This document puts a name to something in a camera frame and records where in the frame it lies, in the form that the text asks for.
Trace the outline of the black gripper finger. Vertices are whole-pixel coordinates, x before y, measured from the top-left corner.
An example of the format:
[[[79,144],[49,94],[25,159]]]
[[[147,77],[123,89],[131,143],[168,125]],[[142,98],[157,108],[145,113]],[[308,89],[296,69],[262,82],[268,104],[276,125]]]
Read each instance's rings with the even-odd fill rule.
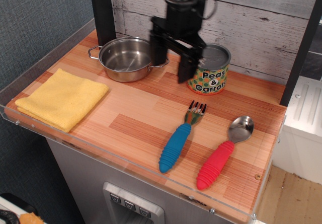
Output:
[[[203,58],[202,53],[188,55],[185,53],[180,53],[180,63],[178,68],[178,83],[184,83],[185,81],[191,79],[199,65],[200,59]]]
[[[166,62],[167,51],[164,41],[161,37],[150,35],[150,57],[152,65],[161,65]]]

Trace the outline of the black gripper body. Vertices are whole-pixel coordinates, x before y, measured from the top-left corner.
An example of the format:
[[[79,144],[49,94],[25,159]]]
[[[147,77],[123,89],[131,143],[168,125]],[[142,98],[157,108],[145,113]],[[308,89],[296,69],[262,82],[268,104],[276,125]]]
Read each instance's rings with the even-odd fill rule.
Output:
[[[205,0],[165,0],[165,18],[152,17],[150,34],[161,37],[167,49],[188,55],[202,53],[201,29]]]

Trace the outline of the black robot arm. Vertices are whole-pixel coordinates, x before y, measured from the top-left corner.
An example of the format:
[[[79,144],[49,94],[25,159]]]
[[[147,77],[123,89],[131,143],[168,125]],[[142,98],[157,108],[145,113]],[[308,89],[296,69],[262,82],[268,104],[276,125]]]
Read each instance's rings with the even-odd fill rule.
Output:
[[[178,82],[191,79],[203,56],[206,43],[199,36],[206,0],[165,0],[165,18],[152,17],[150,57],[153,66],[164,64],[167,52],[180,55]]]

